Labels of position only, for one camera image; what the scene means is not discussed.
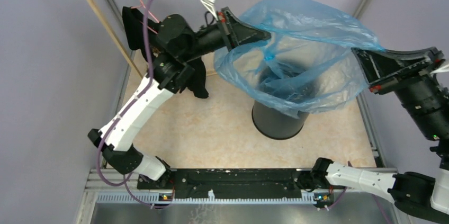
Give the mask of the black round trash bin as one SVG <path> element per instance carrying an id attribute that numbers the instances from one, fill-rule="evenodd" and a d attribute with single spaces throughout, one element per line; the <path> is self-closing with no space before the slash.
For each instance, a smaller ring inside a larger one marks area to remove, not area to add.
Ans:
<path id="1" fill-rule="evenodd" d="M 298 62 L 287 62 L 274 68 L 265 68 L 257 80 L 257 90 L 281 101 L 299 104 L 316 94 L 313 80 L 298 82 L 298 76 L 306 71 L 306 66 Z M 294 116 L 287 115 L 258 101 L 252 108 L 252 121 L 255 128 L 264 136 L 274 140 L 287 140 L 296 136 L 309 116 L 308 112 L 293 110 Z"/>

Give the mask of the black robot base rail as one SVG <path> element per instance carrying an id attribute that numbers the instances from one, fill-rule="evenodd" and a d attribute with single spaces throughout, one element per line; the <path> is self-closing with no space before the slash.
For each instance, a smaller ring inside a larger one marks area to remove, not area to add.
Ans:
<path id="1" fill-rule="evenodd" d="M 134 174 L 126 185 L 122 176 L 107 169 L 109 186 L 90 172 L 86 191 L 96 192 L 101 203 L 152 204 L 161 209 L 181 204 L 312 204 L 327 208 L 339 198 L 342 189 L 354 189 L 392 201 L 388 189 L 395 182 L 389 169 L 338 166 L 330 179 L 320 179 L 308 169 L 174 169 L 166 183 L 145 181 Z"/>

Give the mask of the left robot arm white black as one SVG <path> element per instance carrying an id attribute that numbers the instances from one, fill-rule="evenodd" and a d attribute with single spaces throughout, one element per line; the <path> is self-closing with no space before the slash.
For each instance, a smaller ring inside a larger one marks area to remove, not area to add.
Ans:
<path id="1" fill-rule="evenodd" d="M 198 32 L 178 14 L 160 23 L 143 19 L 142 25 L 148 71 L 116 116 L 102 128 L 92 129 L 88 138 L 97 147 L 98 155 L 125 179 L 137 173 L 163 189 L 170 180 L 168 165 L 135 149 L 133 140 L 138 132 L 164 102 L 188 87 L 195 74 L 193 61 L 221 48 L 233 50 L 268 40 L 271 34 L 242 22 L 228 8 L 223 8 L 212 24 Z"/>

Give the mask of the blue plastic trash bag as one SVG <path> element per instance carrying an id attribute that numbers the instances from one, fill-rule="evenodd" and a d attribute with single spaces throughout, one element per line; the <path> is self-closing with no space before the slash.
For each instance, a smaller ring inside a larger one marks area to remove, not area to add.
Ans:
<path id="1" fill-rule="evenodd" d="M 313 0 L 262 0 L 240 20 L 271 37 L 216 51 L 215 71 L 255 101 L 293 118 L 351 102 L 368 87 L 352 50 L 382 50 L 359 20 Z"/>

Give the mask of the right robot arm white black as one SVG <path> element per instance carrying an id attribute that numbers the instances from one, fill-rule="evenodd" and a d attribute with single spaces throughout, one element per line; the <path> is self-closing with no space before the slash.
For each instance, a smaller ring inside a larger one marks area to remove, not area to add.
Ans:
<path id="1" fill-rule="evenodd" d="M 444 55 L 435 47 L 415 51 L 352 48 L 370 92 L 395 93 L 430 148 L 441 160 L 438 176 L 416 172 L 377 173 L 319 158 L 295 179 L 306 191 L 349 187 L 383 198 L 400 211 L 435 223 L 448 223 L 448 89 L 436 78 Z"/>

